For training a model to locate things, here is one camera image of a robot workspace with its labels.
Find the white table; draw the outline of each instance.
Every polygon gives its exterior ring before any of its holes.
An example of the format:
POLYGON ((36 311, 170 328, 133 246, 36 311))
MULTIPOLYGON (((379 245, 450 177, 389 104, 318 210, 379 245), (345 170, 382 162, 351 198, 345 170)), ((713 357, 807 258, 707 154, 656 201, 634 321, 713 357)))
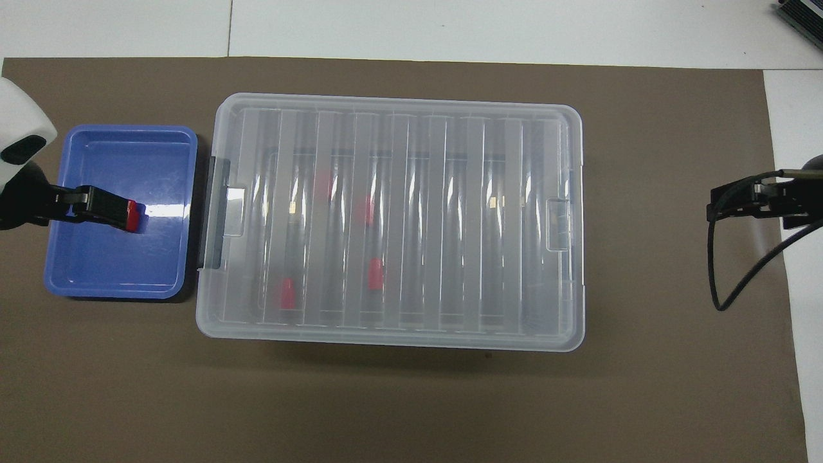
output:
MULTIPOLYGON (((798 168, 823 153, 823 51, 775 5, 0 0, 0 68, 2 57, 257 55, 764 69, 775 165, 798 168)), ((823 232, 785 261, 809 461, 823 462, 823 232)))

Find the red object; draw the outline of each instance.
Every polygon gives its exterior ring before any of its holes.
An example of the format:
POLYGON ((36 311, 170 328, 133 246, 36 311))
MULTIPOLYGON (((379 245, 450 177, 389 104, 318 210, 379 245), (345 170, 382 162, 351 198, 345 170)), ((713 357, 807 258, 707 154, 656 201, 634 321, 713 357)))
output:
POLYGON ((383 261, 374 258, 369 261, 369 289, 383 289, 383 261))
POLYGON ((365 224, 368 227, 371 227, 371 224, 374 222, 374 201, 371 200, 371 196, 365 197, 365 224))
POLYGON ((139 225, 140 211, 137 210, 137 201, 130 199, 126 206, 126 232, 136 232, 139 225))
POLYGON ((280 308, 295 308, 295 282, 291 278, 284 278, 280 291, 280 308))

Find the transparent storage box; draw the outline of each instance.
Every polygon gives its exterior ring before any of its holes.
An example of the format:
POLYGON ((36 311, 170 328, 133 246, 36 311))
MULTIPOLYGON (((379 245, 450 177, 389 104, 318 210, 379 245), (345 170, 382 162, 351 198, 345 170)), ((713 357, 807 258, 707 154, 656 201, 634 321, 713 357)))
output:
POLYGON ((230 96, 212 145, 200 330, 577 348, 581 130, 563 105, 230 96))

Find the red tube cap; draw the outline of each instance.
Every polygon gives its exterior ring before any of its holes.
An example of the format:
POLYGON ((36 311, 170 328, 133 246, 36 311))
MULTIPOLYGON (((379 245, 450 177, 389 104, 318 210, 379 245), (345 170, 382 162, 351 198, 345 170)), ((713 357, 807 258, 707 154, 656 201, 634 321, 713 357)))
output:
POLYGON ((137 201, 130 199, 126 205, 126 232, 134 233, 140 226, 140 211, 137 210, 137 201))
POLYGON ((295 282, 291 278, 284 278, 280 291, 280 308, 295 308, 295 282))
POLYGON ((383 261, 374 258, 369 261, 369 289, 383 289, 383 261))

